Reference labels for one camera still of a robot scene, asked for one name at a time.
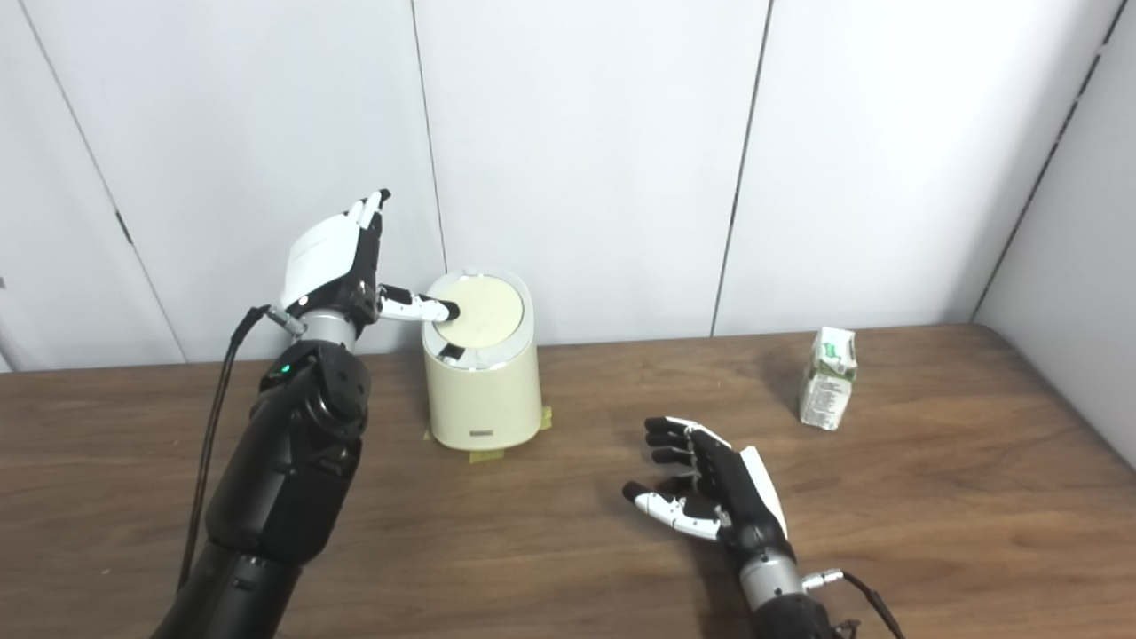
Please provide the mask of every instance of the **robotic fingertip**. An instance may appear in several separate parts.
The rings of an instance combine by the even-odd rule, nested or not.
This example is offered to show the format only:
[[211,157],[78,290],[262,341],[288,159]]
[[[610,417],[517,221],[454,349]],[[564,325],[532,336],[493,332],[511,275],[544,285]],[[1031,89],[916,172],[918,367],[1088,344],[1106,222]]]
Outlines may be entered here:
[[646,431],[651,433],[682,433],[684,426],[670,421],[669,417],[648,417],[643,421]]
[[624,484],[624,498],[632,504],[635,503],[635,498],[648,492],[652,492],[652,490],[637,481],[629,481]]
[[445,301],[444,299],[440,299],[438,301],[450,312],[450,316],[445,318],[446,322],[453,322],[461,316],[461,308],[458,307],[457,302]]

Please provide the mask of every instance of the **black cable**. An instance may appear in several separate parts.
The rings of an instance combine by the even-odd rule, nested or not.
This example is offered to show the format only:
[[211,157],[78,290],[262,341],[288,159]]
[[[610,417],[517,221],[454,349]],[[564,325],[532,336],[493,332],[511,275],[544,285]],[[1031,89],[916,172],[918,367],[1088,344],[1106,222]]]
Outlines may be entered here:
[[190,579],[190,570],[193,567],[193,551],[198,546],[198,529],[201,528],[201,506],[206,500],[206,483],[209,479],[209,459],[212,456],[212,442],[217,434],[217,421],[220,418],[220,407],[225,403],[225,391],[228,389],[228,379],[233,373],[233,362],[236,359],[236,350],[241,342],[248,337],[252,326],[268,312],[267,306],[252,307],[244,315],[244,320],[237,324],[233,331],[233,337],[228,341],[228,350],[225,351],[225,359],[220,364],[220,379],[217,380],[217,390],[214,392],[212,408],[209,410],[209,421],[206,422],[206,434],[201,440],[201,458],[198,462],[198,482],[193,488],[193,505],[190,507],[190,530],[185,536],[185,550],[182,553],[182,571],[177,576],[177,589],[181,590]]
[[844,572],[844,579],[863,592],[863,596],[868,598],[868,603],[871,604],[871,607],[876,611],[876,614],[879,615],[879,619],[884,620],[884,624],[892,631],[895,639],[904,639],[903,631],[900,630],[900,622],[895,621],[895,617],[892,616],[892,612],[887,609],[887,604],[884,603],[884,598],[879,596],[879,592],[868,588],[867,583],[860,581],[852,573]]

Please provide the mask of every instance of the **robotic arm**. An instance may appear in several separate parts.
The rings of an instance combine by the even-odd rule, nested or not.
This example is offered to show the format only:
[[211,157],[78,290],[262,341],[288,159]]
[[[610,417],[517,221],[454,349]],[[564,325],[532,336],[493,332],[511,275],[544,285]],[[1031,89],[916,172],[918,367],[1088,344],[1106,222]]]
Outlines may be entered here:
[[628,482],[624,497],[679,532],[721,543],[750,605],[754,637],[854,637],[859,622],[832,625],[825,607],[808,595],[846,579],[864,592],[892,633],[903,639],[879,594],[855,576],[835,570],[799,576],[780,500],[755,448],[736,453],[702,424],[677,417],[652,417],[645,426],[646,442],[655,447],[653,462],[691,470],[663,482],[658,492]]
[[359,464],[370,376],[353,355],[357,338],[379,317],[458,316],[452,302],[376,284],[389,197],[375,192],[304,233],[289,256],[286,310],[258,309],[295,340],[260,380],[206,513],[204,549],[154,639],[275,634],[303,565],[327,545]]

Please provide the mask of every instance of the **milk carton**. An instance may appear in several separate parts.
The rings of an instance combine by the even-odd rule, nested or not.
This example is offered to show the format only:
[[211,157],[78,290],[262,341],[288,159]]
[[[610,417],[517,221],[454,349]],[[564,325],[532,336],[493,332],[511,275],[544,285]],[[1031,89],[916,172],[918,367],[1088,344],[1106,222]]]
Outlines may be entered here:
[[801,423],[835,431],[855,381],[855,333],[825,326],[812,340],[801,380]]

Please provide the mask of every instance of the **white robotic hand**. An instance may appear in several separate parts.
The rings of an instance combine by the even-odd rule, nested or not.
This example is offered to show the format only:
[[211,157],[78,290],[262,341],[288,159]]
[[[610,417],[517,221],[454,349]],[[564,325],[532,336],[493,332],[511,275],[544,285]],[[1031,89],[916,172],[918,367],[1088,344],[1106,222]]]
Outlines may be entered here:
[[293,337],[353,345],[364,327],[379,317],[406,322],[446,322],[458,317],[458,305],[406,289],[378,284],[383,205],[382,189],[332,216],[292,244],[281,310],[268,316]]
[[670,478],[658,492],[628,482],[624,496],[636,507],[679,532],[707,540],[718,540],[724,525],[755,517],[768,521],[771,515],[787,538],[777,490],[755,448],[734,453],[729,442],[690,420],[652,417],[644,425],[648,445],[655,447],[652,460],[692,470]]

